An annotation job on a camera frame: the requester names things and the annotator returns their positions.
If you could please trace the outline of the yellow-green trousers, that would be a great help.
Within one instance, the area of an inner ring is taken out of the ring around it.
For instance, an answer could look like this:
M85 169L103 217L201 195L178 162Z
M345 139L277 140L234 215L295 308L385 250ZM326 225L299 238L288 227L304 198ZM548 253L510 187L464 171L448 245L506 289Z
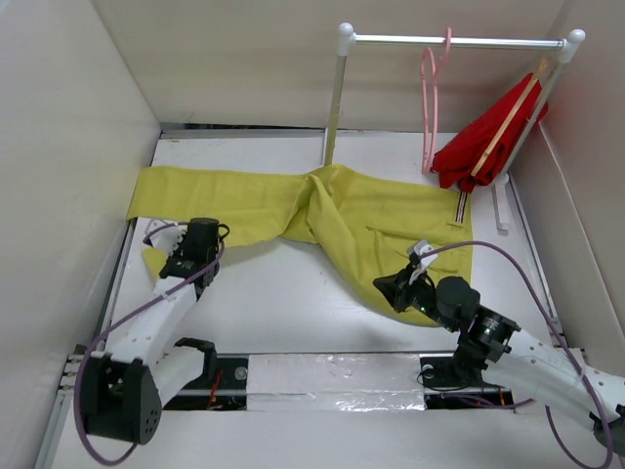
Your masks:
M434 321L415 309L397 313L373 285L408 262L420 240L451 244L429 269L432 280L469 279L471 210L457 216L460 195L367 176L340 164L306 174L148 167L138 177L127 216L187 222L214 218L230 228L228 248L283 237L317 244L355 294L374 311L415 326Z

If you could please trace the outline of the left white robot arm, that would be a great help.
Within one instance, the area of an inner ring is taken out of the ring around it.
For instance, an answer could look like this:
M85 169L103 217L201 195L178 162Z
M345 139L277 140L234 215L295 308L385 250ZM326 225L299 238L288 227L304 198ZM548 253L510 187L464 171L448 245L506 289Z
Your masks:
M126 331L84 361L76 381L77 422L83 436L147 444L163 408L189 383L217 378L213 342L177 329L220 269L229 226L213 218L150 229L145 245L164 254L153 297L123 319Z

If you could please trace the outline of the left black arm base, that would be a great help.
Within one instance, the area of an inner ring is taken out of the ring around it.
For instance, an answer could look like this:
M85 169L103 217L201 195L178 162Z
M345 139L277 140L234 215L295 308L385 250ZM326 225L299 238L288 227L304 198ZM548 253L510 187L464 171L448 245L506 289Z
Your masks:
M182 338L178 349L193 349L203 355L204 368L165 406L165 410L238 411L247 408L249 356L219 354L207 340Z

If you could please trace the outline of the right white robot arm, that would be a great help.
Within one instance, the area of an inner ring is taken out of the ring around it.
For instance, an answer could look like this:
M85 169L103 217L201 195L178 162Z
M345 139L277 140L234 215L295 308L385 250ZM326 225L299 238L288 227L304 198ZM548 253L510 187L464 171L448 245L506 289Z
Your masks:
M458 335L443 369L446 387L484 381L523 394L589 429L596 440L624 453L624 379L575 365L562 349L546 344L480 302L461 277L433 283L408 270L374 279L397 312L410 307Z

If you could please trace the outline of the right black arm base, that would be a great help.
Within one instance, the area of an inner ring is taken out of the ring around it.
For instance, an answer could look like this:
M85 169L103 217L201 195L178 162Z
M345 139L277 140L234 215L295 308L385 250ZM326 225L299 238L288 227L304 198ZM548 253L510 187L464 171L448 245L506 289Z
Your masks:
M419 354L416 381L424 391L426 409L512 409L515 401L505 387L482 380L478 371L454 359L452 351Z

